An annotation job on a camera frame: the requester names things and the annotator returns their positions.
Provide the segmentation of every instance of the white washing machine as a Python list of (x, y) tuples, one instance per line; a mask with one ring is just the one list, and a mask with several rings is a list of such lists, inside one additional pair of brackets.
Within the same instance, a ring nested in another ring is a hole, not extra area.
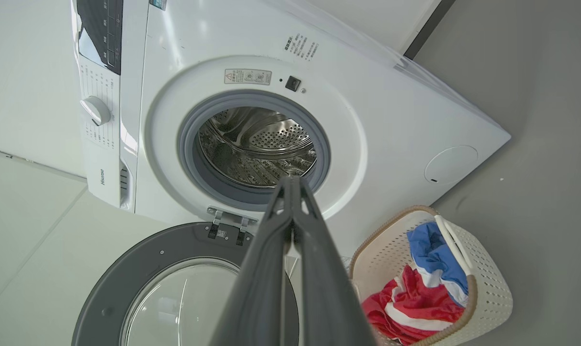
[(303, 1), (72, 3), (89, 191), (179, 225), (110, 263), (74, 345), (205, 345), (282, 176), (304, 176), (350, 257), (510, 139), (429, 72)]

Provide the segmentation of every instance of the button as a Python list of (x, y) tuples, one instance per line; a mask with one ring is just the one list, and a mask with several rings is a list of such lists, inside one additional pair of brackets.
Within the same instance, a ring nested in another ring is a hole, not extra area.
[(286, 88), (293, 90), (293, 91), (297, 91), (300, 84), (301, 84), (301, 81), (299, 79), (297, 79), (293, 76), (290, 76), (288, 82), (286, 82)]
[(107, 1), (107, 13), (109, 17), (113, 18), (113, 22), (115, 22), (115, 0), (108, 0)]
[(107, 51), (107, 61), (109, 65), (115, 66), (115, 53), (112, 52), (111, 50)]
[(107, 48), (113, 52), (115, 52), (115, 48), (116, 48), (116, 44), (115, 44), (115, 36), (113, 35), (108, 35), (107, 37)]
[(115, 35), (115, 18), (107, 17), (107, 32), (109, 35)]

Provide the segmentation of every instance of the warning label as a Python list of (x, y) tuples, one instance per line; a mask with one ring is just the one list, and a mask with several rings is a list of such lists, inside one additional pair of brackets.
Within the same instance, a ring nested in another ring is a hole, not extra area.
[(249, 84), (268, 86), (271, 83), (271, 71), (248, 70), (245, 68), (224, 70), (224, 83), (226, 85)]
[(304, 35), (297, 34), (288, 38), (284, 50), (292, 55), (300, 57), (305, 61), (311, 61), (320, 44), (314, 40), (304, 37)]

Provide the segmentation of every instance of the laundry basket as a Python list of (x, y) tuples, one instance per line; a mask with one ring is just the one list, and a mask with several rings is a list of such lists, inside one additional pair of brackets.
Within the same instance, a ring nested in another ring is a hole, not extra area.
[[(418, 225), (434, 221), (467, 275), (468, 306), (457, 322), (415, 345), (458, 345), (505, 322), (512, 313), (512, 294), (478, 239), (446, 221), (432, 208), (409, 208), (374, 232), (354, 254), (350, 278), (361, 302), (380, 292), (395, 276), (400, 276), (406, 264), (412, 262), (406, 233)], [(379, 345), (398, 345), (396, 341), (378, 335)]]

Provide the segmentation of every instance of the white stripe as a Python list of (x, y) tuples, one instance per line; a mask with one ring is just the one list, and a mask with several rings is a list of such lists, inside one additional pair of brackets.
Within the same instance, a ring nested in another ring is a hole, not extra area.
[(457, 302), (462, 307), (468, 306), (468, 295), (461, 289), (461, 286), (455, 281), (442, 280), (442, 270), (434, 270), (433, 273), (429, 273), (423, 267), (416, 266), (416, 271), (420, 274), (423, 279), (423, 284), (428, 288), (435, 288), (443, 284), (446, 290), (451, 295), (453, 300)]
[(395, 280), (395, 283), (398, 284), (398, 287), (396, 287), (396, 288), (399, 288), (398, 294), (399, 293), (402, 293), (402, 292), (405, 292), (405, 282), (404, 282), (404, 280), (401, 280), (398, 276), (395, 276), (395, 279), (394, 280)]
[(405, 291), (399, 287), (395, 287), (391, 293), (391, 300), (392, 302), (395, 302), (395, 296), (400, 294), (400, 293), (404, 293)]
[(448, 328), (452, 323), (441, 320), (425, 320), (422, 318), (411, 318), (402, 311), (399, 311), (390, 302), (385, 307), (385, 311), (390, 318), (402, 326), (421, 329), (422, 331), (442, 331)]

